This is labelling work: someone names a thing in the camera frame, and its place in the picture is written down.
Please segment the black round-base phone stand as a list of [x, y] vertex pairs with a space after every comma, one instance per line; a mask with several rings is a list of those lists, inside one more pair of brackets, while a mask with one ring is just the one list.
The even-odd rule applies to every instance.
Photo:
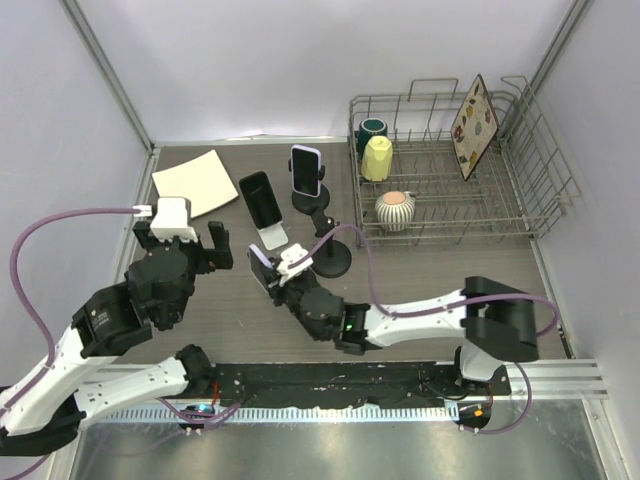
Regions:
[[327, 241], [312, 255], [312, 269], [323, 278], [335, 279], [343, 276], [351, 267], [352, 255], [344, 243], [329, 236], [329, 232], [336, 227], [335, 220], [320, 208], [313, 211], [311, 219], [316, 228], [315, 236], [319, 239], [327, 237]]

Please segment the black phone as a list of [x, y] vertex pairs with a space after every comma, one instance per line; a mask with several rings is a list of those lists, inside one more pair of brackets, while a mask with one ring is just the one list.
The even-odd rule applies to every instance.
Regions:
[[264, 171], [241, 178], [239, 187], [257, 229], [265, 229], [282, 221], [279, 205]]

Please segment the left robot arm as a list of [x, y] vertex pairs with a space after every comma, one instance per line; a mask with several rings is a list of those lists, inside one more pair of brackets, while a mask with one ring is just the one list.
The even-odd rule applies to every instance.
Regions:
[[73, 441], [97, 420], [136, 403], [166, 396], [205, 397], [215, 369], [194, 344], [136, 374], [90, 383], [98, 370], [155, 330], [181, 322], [197, 276], [230, 270], [230, 234], [223, 223], [208, 224], [214, 246], [200, 239], [159, 240], [147, 221], [134, 226], [144, 256], [131, 263], [122, 282], [103, 288], [73, 315], [54, 347], [18, 384], [1, 390], [1, 454], [48, 455]]

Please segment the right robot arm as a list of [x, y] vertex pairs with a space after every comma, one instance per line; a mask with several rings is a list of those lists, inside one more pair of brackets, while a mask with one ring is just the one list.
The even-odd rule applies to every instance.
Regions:
[[505, 362], [539, 359], [534, 297], [485, 277], [468, 277], [462, 289], [438, 298], [381, 306], [348, 302], [311, 272], [267, 292], [312, 339], [347, 354], [413, 340], [463, 339], [451, 380], [465, 395], [477, 393]]

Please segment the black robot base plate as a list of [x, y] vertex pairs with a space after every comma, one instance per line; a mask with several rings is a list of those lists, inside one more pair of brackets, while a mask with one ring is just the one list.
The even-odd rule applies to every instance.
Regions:
[[504, 366], [489, 386], [463, 380], [447, 362], [219, 363], [214, 370], [204, 396], [245, 408], [413, 408], [511, 394]]

